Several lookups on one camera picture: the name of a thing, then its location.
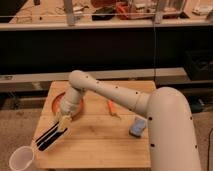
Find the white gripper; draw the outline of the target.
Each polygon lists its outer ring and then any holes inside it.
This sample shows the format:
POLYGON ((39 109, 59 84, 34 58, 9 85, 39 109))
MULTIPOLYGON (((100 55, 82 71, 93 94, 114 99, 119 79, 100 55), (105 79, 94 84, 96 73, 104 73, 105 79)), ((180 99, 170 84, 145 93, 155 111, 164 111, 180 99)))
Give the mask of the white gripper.
POLYGON ((84 96, 84 93, 80 90, 77 90, 73 87, 70 87, 65 92, 64 96, 62 97, 60 101, 60 111, 61 113, 56 113, 54 117, 54 123, 59 122, 58 130, 64 131, 69 124, 72 122, 72 118, 76 116, 80 111, 80 102, 84 96))

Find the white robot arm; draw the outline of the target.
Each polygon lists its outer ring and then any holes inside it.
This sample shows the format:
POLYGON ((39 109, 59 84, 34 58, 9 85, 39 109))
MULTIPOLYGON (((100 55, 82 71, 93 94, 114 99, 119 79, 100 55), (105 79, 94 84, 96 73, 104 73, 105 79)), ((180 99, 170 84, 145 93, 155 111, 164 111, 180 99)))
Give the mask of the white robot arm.
POLYGON ((147 119, 152 171, 202 171, 192 112, 186 97, 171 87, 145 93, 74 70, 55 121, 68 125, 86 91, 95 92, 147 119))

